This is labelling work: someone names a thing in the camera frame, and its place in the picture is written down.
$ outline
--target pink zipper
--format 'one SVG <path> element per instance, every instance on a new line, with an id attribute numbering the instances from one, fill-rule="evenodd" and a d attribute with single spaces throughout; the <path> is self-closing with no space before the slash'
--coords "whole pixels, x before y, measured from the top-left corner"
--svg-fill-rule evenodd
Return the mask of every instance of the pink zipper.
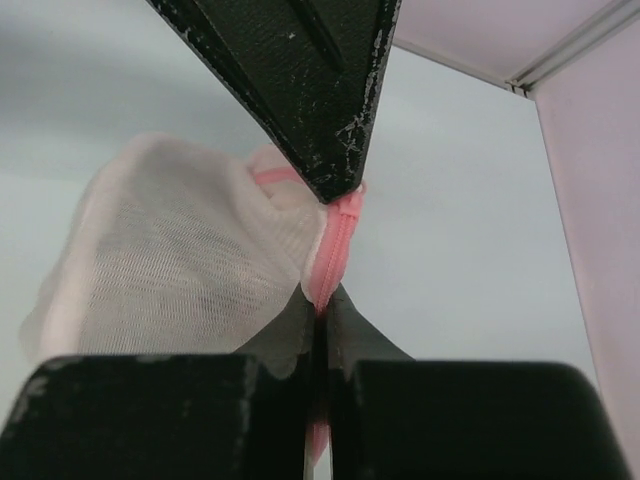
<path id="1" fill-rule="evenodd" d="M 364 186 L 329 205 L 327 227 L 320 241 L 309 293 L 316 313 L 321 315 L 344 276 L 349 260 L 349 243 L 355 232 L 364 202 Z"/>
<path id="2" fill-rule="evenodd" d="M 304 183 L 291 167 L 252 173 L 257 185 L 284 180 Z M 356 191 L 328 206 L 327 224 L 309 278 L 309 294 L 318 316 L 324 314 L 331 295 L 344 276 L 349 259 L 349 244 L 360 219 L 365 191 L 366 187 L 363 184 Z M 311 426 L 311 454 L 314 465 L 329 443 L 329 430 L 326 421 L 318 421 Z"/>

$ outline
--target white wall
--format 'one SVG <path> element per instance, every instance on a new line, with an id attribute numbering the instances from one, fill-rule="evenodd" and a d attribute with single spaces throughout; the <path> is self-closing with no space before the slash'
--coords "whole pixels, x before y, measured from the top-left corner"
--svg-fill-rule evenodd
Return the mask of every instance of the white wall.
<path id="1" fill-rule="evenodd" d="M 142 0 L 47 6 L 0 4 L 1 414 L 91 174 L 142 131 L 266 141 Z M 383 332 L 420 358 L 559 360 L 595 381 L 532 102 L 394 50 L 366 177 L 345 285 Z"/>
<path id="2" fill-rule="evenodd" d="M 640 21 L 540 87 L 602 396 L 640 475 Z"/>

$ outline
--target white panel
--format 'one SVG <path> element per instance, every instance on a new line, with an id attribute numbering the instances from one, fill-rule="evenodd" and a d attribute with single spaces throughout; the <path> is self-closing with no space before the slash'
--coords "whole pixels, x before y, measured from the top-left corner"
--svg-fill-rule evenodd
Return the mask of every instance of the white panel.
<path id="1" fill-rule="evenodd" d="M 610 0 L 404 0 L 402 42 L 508 80 Z"/>
<path id="2" fill-rule="evenodd" d="M 640 22 L 536 101 L 602 394 L 640 475 Z"/>

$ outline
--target black plastic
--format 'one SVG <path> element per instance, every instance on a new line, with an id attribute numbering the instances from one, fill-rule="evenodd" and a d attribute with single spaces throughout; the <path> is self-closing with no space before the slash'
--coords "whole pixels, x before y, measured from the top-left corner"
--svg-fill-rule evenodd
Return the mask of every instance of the black plastic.
<path id="1" fill-rule="evenodd" d="M 361 182 L 400 0 L 148 0 L 329 203 Z"/>
<path id="2" fill-rule="evenodd" d="M 412 360 L 342 287 L 320 319 L 298 288 L 231 355 L 44 364 L 0 437 L 0 478 L 300 480 L 320 419 L 335 480 L 631 479 L 576 370 Z"/>

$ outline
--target gray background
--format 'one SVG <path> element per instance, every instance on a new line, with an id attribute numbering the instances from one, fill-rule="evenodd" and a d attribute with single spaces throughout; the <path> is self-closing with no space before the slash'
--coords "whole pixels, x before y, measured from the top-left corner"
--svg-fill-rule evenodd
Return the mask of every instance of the gray background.
<path id="1" fill-rule="evenodd" d="M 76 201 L 150 130 L 267 141 L 143 0 L 0 2 L 0 415 Z M 378 328 L 419 358 L 558 360 L 595 382 L 533 102 L 394 50 L 366 180 L 344 283 Z"/>

